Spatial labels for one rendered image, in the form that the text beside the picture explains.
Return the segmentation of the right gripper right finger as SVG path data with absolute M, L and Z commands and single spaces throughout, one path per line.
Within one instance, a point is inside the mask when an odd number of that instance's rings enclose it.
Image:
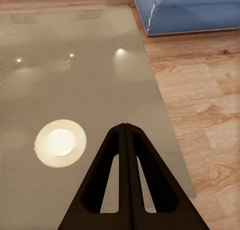
M 133 230 L 210 230 L 145 132 L 125 124 Z M 147 212 L 139 158 L 156 213 Z

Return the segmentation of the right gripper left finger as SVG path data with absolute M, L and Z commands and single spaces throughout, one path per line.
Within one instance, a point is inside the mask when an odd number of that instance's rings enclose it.
M 100 213 L 113 158 L 117 154 L 118 212 Z M 58 230 L 134 230 L 125 123 L 107 133 Z

